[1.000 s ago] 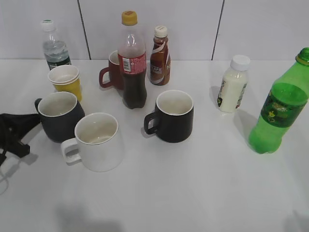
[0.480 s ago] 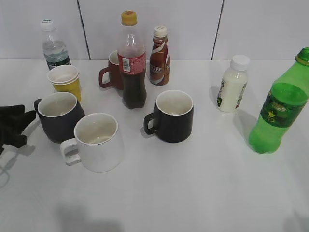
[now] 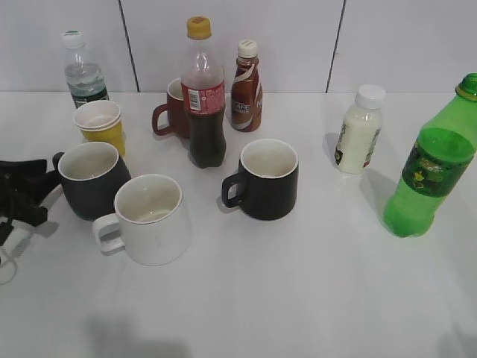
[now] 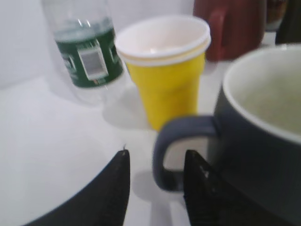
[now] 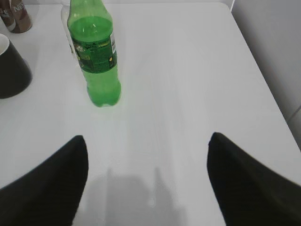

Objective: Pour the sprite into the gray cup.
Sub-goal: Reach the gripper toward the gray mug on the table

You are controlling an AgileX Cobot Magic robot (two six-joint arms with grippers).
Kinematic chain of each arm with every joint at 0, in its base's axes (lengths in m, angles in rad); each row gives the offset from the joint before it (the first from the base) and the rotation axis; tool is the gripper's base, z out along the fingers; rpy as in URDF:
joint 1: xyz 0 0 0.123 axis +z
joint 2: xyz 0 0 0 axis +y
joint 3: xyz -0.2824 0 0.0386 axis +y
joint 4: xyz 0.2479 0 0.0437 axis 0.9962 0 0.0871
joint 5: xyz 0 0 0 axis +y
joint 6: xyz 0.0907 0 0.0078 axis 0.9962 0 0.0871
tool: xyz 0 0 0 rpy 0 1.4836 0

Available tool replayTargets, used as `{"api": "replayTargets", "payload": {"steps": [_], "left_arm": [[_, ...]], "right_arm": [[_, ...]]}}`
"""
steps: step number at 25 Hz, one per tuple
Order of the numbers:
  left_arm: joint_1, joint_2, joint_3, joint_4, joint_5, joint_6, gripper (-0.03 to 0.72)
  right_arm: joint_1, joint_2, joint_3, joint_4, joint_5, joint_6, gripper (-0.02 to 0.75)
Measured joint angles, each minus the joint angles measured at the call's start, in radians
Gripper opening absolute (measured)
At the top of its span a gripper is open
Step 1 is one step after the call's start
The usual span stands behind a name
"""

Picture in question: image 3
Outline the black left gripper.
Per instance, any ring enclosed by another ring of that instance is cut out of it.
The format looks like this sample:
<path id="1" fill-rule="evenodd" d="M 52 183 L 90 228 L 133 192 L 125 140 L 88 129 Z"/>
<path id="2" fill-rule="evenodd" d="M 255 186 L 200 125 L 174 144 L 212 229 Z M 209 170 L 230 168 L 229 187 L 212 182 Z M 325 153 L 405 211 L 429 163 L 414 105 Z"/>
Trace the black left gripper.
<path id="1" fill-rule="evenodd" d="M 44 199 L 60 184 L 57 170 L 46 172 L 47 160 L 1 161 L 1 245 L 13 231 L 13 221 L 37 227 L 46 222 Z M 32 177 L 32 184 L 27 177 Z"/>

